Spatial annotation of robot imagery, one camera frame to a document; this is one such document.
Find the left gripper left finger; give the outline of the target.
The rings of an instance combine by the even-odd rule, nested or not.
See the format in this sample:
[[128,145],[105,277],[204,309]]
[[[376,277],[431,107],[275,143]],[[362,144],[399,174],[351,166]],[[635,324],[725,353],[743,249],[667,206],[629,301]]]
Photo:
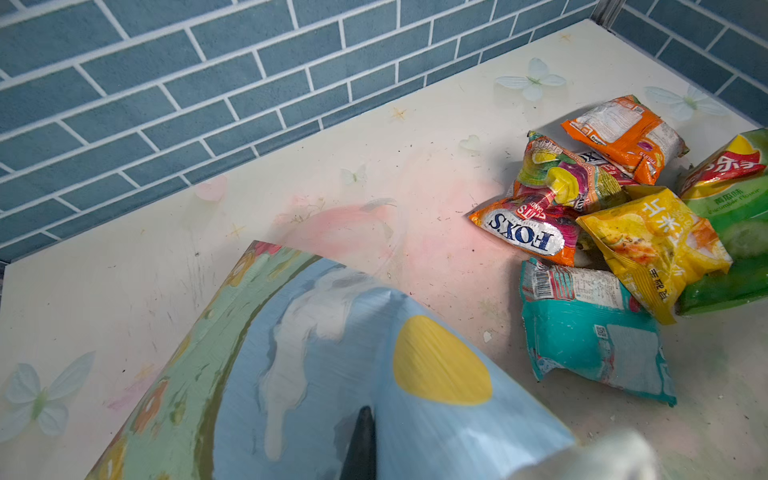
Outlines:
[[339,479],[375,480],[376,477],[375,419],[371,407],[364,406],[358,413]]

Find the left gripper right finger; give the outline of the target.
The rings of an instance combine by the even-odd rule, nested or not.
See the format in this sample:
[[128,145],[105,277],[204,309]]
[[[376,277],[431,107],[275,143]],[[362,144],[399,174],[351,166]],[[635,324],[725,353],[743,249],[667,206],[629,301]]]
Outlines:
[[526,466],[510,479],[656,479],[657,456],[635,430],[619,430]]

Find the pastel printed paper bag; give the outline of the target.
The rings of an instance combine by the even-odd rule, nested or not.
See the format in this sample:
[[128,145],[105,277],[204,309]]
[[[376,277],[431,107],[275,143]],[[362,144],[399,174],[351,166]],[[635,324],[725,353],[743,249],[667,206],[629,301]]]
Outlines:
[[507,479],[571,431],[434,312],[266,242],[244,251],[93,479]]

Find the teal candy bag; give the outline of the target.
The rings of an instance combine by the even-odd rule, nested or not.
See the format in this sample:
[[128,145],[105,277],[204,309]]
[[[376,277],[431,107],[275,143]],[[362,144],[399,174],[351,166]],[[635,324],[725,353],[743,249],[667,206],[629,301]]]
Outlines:
[[610,272],[522,262],[521,316],[533,374],[562,369],[677,404],[657,321]]

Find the yellow corn snack packet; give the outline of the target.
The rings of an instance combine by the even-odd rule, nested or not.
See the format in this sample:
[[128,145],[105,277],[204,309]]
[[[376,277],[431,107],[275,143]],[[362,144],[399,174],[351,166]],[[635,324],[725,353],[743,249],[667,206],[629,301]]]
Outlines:
[[711,223],[665,187],[628,186],[628,202],[582,215],[610,270],[662,325],[676,322],[675,304],[686,287],[733,260]]

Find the orange Fox's fruits candy bag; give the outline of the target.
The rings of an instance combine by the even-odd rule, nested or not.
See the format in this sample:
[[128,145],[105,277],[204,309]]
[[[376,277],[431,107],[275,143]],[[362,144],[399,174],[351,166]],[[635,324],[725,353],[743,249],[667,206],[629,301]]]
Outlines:
[[468,214],[469,220],[505,243],[550,262],[576,266],[582,229],[577,214],[568,207],[541,209],[531,206],[530,197],[492,199]]

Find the pink yellow Fox's candy bag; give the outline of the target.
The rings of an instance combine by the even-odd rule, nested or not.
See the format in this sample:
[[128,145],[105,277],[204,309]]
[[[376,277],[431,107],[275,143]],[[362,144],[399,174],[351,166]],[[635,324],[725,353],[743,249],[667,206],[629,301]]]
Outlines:
[[613,208],[630,200],[614,176],[584,161],[546,135],[527,134],[523,163],[509,193],[544,210],[570,208],[579,214]]

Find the green snack packet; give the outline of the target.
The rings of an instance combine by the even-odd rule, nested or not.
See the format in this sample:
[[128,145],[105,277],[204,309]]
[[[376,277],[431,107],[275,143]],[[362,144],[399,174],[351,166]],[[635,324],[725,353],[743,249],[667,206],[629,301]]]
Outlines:
[[681,315],[709,313],[767,297],[767,130],[741,133],[678,180],[678,195],[709,220],[733,264],[686,287]]

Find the orange white snack packet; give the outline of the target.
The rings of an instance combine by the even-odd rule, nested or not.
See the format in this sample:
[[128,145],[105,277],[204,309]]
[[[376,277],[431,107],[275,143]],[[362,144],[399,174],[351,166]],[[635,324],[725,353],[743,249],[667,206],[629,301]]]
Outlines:
[[689,152],[677,131],[633,95],[600,103],[561,127],[643,185],[656,184],[671,161]]

